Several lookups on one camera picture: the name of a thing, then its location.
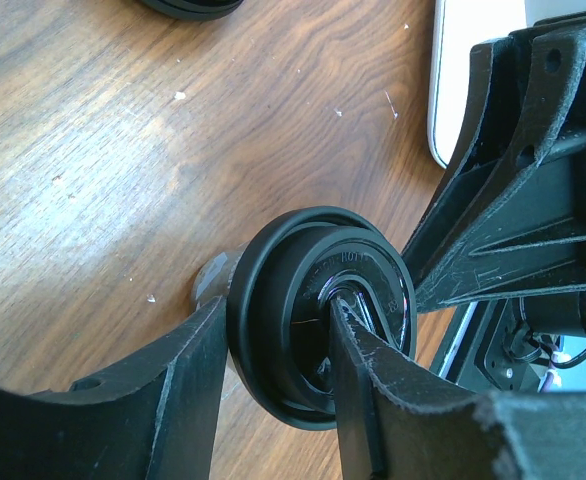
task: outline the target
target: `screw hole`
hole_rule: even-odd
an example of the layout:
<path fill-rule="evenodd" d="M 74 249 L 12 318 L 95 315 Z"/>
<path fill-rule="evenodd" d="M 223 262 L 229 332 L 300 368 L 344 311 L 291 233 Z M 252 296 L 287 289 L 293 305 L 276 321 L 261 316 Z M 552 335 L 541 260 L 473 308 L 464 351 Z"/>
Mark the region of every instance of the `screw hole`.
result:
<path fill-rule="evenodd" d="M 526 168 L 529 165 L 532 165 L 535 162 L 535 148 L 533 145 L 527 145 L 524 149 L 520 152 L 517 156 L 517 160 L 515 160 L 515 165 L 517 168 Z"/>
<path fill-rule="evenodd" d="M 555 73 L 560 69 L 561 64 L 562 64 L 562 53 L 557 48 L 554 48 L 546 56 L 546 63 L 544 65 L 546 68 L 546 71 L 549 73 Z"/>
<path fill-rule="evenodd" d="M 80 380 L 73 382 L 73 385 L 71 385 L 69 391 L 77 392 L 79 390 L 90 390 L 91 388 L 99 387 L 100 385 L 102 385 L 102 380 L 100 380 L 99 378 L 82 378 Z"/>

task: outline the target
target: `wire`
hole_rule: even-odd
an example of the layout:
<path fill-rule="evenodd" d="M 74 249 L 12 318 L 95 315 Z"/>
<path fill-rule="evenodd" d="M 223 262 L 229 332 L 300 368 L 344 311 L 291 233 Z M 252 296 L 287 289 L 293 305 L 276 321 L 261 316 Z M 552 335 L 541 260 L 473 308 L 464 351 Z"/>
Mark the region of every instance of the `wire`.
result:
<path fill-rule="evenodd" d="M 542 349 L 549 355 L 549 358 L 553 358 L 553 349 L 551 347 L 543 344 L 540 344 L 540 347 L 542 347 Z M 586 348 L 568 362 L 556 363 L 553 360 L 551 360 L 551 363 L 555 368 L 566 370 L 567 368 L 577 367 L 580 363 L 584 362 L 584 360 L 586 360 Z"/>
<path fill-rule="evenodd" d="M 540 367 L 553 368 L 553 365 L 550 364 L 549 359 L 546 358 L 546 357 L 544 357 L 544 358 L 536 358 L 531 363 L 533 365 L 539 365 Z"/>
<path fill-rule="evenodd" d="M 542 356 L 542 347 L 539 345 L 535 350 L 532 352 L 527 353 L 526 355 L 522 355 L 521 357 L 516 357 L 511 355 L 511 360 L 518 363 L 531 363 Z"/>
<path fill-rule="evenodd" d="M 545 345 L 548 349 L 551 350 L 551 354 L 549 355 L 549 359 L 546 362 L 546 373 L 544 374 L 544 382 L 542 382 L 542 386 L 540 387 L 540 392 L 550 392 L 553 385 L 562 385 L 562 379 L 560 378 L 560 374 L 555 369 L 553 365 L 553 357 L 559 351 L 559 347 L 556 345 L 555 342 L 549 337 L 548 335 L 541 336 L 541 342 L 537 342 L 538 346 L 542 348 L 542 345 Z"/>

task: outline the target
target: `white object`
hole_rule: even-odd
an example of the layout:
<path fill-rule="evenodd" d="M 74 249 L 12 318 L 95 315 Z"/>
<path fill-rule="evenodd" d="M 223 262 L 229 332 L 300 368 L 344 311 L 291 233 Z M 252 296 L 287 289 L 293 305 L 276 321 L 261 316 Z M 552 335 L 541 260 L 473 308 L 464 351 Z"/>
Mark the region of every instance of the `white object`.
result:
<path fill-rule="evenodd" d="M 437 0 L 428 138 L 440 165 L 448 165 L 460 134 L 471 48 L 546 18 L 584 11 L 586 0 Z"/>
<path fill-rule="evenodd" d="M 551 357 L 551 360 L 553 360 L 553 363 L 566 363 L 571 361 L 571 355 L 566 353 L 566 352 L 553 352 L 553 356 Z"/>

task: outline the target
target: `wooden table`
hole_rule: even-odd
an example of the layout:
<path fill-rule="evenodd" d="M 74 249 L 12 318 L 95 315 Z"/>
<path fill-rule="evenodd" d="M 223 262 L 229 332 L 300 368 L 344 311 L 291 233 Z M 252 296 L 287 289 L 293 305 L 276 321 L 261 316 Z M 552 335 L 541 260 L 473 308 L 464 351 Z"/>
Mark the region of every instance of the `wooden table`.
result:
<path fill-rule="evenodd" d="M 134 0 L 0 0 L 0 385 L 63 390 L 168 332 L 212 255 L 339 205 L 401 249 L 426 143 L 433 2 L 246 0 L 207 24 Z M 450 312 L 420 319 L 428 364 Z M 339 478 L 335 432 L 228 375 L 211 478 Z"/>

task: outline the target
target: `wooden surface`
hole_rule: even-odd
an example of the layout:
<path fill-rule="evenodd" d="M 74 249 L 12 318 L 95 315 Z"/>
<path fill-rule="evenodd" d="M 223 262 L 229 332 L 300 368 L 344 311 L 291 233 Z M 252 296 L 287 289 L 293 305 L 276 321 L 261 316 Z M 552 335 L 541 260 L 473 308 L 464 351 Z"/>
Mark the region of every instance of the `wooden surface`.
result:
<path fill-rule="evenodd" d="M 401 249 L 426 143 L 433 2 L 246 0 L 186 24 L 133 0 L 0 0 L 0 385 L 61 390 L 183 321 L 197 269 L 339 205 Z M 420 319 L 427 365 L 450 312 Z M 228 375 L 211 478 L 339 478 L 334 432 Z"/>

